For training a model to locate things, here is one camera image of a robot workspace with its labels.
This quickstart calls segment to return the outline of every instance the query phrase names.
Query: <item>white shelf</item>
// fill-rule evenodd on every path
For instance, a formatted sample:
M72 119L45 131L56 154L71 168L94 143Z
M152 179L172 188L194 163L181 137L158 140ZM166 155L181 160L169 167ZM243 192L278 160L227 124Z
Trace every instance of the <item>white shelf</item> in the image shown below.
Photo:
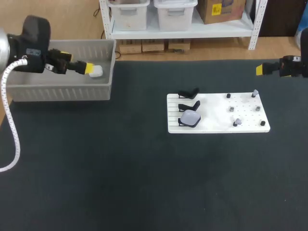
M148 8L148 26L144 31L120 31L112 23L112 38L114 39L192 39L192 38L223 38L250 37L253 23L245 11L241 20L205 25L196 9L192 15L192 27L188 31L164 32L159 30L157 9Z

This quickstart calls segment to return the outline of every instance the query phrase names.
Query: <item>black holder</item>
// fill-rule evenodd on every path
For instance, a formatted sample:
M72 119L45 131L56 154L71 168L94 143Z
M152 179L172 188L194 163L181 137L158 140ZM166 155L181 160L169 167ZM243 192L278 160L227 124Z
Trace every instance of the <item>black holder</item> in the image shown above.
M196 111L199 108L199 106L200 106L199 100L192 107L184 105L184 104L179 104L179 112L184 112L186 110Z
M198 121L194 125L188 125L188 124L182 123L181 118L178 118L178 123L179 123L179 126L182 126L182 127L195 128L198 125L198 123L200 122L200 120L201 120L201 117L198 119Z
M199 88L195 88L192 91L179 90L178 95L179 98L187 98L193 100L197 96L199 91Z

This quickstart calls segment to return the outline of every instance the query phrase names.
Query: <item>yellow label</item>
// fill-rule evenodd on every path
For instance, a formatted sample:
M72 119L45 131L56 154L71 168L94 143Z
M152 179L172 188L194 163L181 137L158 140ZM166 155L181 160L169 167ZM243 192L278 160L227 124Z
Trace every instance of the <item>yellow label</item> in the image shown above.
M213 5L213 8L212 8L212 16L213 16L213 15L220 15L220 14L221 14L221 6L222 6L221 3L219 3L219 4L214 4L214 5Z
M263 75L263 65L260 65L256 68L256 75L257 76Z

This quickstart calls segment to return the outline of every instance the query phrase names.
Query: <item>gray plastic bin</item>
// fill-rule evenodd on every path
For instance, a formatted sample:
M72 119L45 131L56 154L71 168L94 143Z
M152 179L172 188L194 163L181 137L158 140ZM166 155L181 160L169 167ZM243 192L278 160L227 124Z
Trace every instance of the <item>gray plastic bin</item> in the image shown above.
M7 82L7 92L14 101L88 101L109 100L113 68L115 65L115 40L54 40L49 48L73 54L73 61L81 60L103 67L103 76L91 78L75 71L58 75L45 70L42 74L12 72Z

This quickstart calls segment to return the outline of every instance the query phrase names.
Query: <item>brown cardboard box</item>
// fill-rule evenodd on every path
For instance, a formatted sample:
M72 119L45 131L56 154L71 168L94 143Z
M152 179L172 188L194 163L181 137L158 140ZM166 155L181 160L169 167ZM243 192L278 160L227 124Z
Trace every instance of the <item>brown cardboard box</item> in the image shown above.
M141 53L141 40L121 40L119 44L121 54Z
M242 18L246 0L198 0L197 10L204 24Z
M164 51L165 43L162 39L143 39L142 52Z
M169 39L169 50L188 51L191 47L190 39Z

